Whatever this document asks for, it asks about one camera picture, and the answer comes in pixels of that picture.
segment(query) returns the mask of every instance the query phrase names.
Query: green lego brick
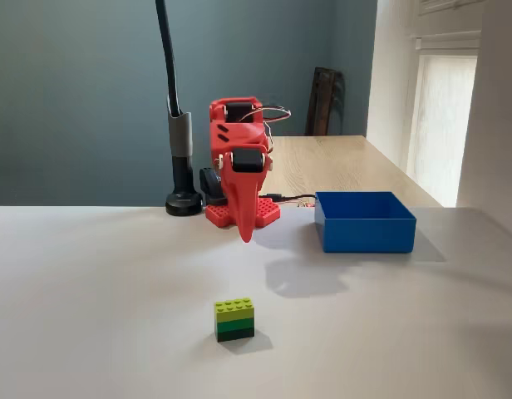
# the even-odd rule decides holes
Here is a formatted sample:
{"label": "green lego brick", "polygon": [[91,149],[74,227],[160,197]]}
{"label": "green lego brick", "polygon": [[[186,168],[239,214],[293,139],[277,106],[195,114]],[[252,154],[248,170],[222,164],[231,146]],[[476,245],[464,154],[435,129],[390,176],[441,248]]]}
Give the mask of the green lego brick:
{"label": "green lego brick", "polygon": [[254,306],[250,298],[215,303],[216,323],[231,322],[242,318],[254,318]]}
{"label": "green lego brick", "polygon": [[215,334],[217,342],[233,341],[234,339],[250,338],[254,336],[254,328],[244,328],[243,330],[233,330],[217,332]]}
{"label": "green lego brick", "polygon": [[241,320],[232,320],[231,322],[222,322],[215,324],[215,330],[218,333],[225,331],[243,330],[244,328],[254,328],[254,318],[242,318]]}

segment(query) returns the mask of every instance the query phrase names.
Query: wooden chair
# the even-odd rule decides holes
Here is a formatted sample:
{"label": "wooden chair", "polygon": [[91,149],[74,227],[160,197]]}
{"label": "wooden chair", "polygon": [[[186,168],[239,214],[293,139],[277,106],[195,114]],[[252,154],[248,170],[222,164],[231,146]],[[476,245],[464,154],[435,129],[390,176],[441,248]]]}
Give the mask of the wooden chair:
{"label": "wooden chair", "polygon": [[313,74],[305,135],[327,135],[332,109],[337,111],[342,125],[343,97],[342,73],[333,69],[316,67]]}

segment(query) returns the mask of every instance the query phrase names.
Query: lamp base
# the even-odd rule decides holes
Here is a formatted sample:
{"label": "lamp base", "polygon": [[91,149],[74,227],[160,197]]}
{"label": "lamp base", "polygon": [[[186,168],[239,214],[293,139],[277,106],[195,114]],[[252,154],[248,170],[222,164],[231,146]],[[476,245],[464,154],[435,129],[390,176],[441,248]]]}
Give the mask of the lamp base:
{"label": "lamp base", "polygon": [[173,192],[167,196],[165,210],[172,216],[200,214],[203,211],[203,196],[197,192]]}

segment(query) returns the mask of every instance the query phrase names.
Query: window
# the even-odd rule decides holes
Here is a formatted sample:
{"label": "window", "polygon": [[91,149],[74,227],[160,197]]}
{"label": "window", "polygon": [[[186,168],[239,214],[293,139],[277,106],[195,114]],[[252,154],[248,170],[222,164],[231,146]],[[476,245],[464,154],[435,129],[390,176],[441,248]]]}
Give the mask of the window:
{"label": "window", "polygon": [[430,12],[442,11],[447,8],[462,7],[473,2],[483,2],[484,0],[420,0],[419,14],[424,15]]}
{"label": "window", "polygon": [[406,171],[451,207],[457,201],[477,56],[423,52],[419,60]]}

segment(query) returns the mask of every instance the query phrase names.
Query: dark green lego brick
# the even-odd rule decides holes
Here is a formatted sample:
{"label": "dark green lego brick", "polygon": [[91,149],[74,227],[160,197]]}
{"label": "dark green lego brick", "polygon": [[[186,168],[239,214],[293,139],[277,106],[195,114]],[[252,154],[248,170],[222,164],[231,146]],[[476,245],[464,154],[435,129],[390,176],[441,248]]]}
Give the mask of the dark green lego brick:
{"label": "dark green lego brick", "polygon": [[241,320],[215,324],[215,330],[218,333],[233,330],[244,330],[245,328],[254,328],[254,318],[242,318]]}
{"label": "dark green lego brick", "polygon": [[233,341],[234,339],[250,338],[254,336],[254,328],[244,328],[243,330],[233,330],[225,332],[216,332],[217,342]]}

